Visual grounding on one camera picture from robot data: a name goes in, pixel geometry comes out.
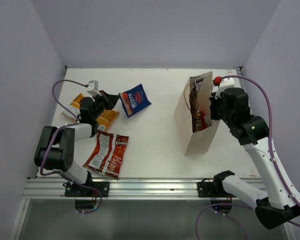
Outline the blue Burts crisps bag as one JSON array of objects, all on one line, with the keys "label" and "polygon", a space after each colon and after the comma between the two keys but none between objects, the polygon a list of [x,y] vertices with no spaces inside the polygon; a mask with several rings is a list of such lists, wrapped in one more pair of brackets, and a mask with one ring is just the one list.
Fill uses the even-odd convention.
[{"label": "blue Burts crisps bag", "polygon": [[119,93],[119,99],[121,100],[123,110],[128,118],[152,104],[148,100],[142,84]]}]

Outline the brown snack bag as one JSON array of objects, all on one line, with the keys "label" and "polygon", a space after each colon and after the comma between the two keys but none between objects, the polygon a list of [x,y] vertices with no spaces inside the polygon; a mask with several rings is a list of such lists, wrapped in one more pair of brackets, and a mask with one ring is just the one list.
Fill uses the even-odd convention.
[{"label": "brown snack bag", "polygon": [[190,104],[190,113],[191,113],[191,122],[192,122],[192,132],[200,132],[201,128],[201,116],[200,116],[200,106],[198,100],[199,90],[203,83],[204,78],[196,77],[195,80],[191,80],[189,87],[189,104]]}]

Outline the pink snack bag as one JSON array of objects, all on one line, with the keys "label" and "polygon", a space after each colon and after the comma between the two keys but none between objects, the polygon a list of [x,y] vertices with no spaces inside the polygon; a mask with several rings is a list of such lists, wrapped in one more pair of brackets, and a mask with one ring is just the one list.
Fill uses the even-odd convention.
[{"label": "pink snack bag", "polygon": [[200,111],[200,122],[201,122],[201,127],[200,127],[201,131],[211,126],[208,116],[203,111]]}]

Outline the beige paper bag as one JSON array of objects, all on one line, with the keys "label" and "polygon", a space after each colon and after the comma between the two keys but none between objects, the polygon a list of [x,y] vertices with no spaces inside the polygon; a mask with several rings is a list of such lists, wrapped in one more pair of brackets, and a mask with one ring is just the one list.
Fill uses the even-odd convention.
[{"label": "beige paper bag", "polygon": [[182,153],[185,156],[206,153],[216,135],[219,122],[211,119],[209,100],[213,72],[191,76],[174,110]]}]

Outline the red Doritos bag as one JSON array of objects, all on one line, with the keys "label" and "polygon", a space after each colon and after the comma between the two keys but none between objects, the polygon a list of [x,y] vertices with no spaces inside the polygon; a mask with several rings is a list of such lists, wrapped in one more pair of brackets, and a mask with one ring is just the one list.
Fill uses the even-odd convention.
[{"label": "red Doritos bag", "polygon": [[128,142],[128,136],[99,130],[96,134],[96,146],[83,167],[118,179]]}]

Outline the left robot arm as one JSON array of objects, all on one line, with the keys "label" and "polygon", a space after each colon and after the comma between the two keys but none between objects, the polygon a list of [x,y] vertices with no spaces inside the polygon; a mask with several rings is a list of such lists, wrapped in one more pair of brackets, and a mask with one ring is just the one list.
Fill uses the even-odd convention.
[{"label": "left robot arm", "polygon": [[40,175],[58,174],[76,184],[76,190],[82,196],[91,195],[94,190],[92,177],[88,170],[74,160],[75,143],[97,134],[97,118],[105,110],[112,110],[119,98],[118,94],[108,94],[101,90],[95,96],[80,100],[79,114],[75,116],[74,123],[60,127],[45,126],[34,154],[34,163],[39,167]]}]

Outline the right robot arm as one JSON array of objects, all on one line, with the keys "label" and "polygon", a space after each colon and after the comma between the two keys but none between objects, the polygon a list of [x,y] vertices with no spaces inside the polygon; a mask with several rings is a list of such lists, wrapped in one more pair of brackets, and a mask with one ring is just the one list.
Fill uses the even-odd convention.
[{"label": "right robot arm", "polygon": [[227,170],[214,176],[213,192],[231,194],[250,206],[260,223],[271,230],[300,216],[300,193],[274,150],[267,123],[250,113],[248,94],[238,87],[213,92],[210,116],[223,120],[255,164],[265,190],[259,190]]}]

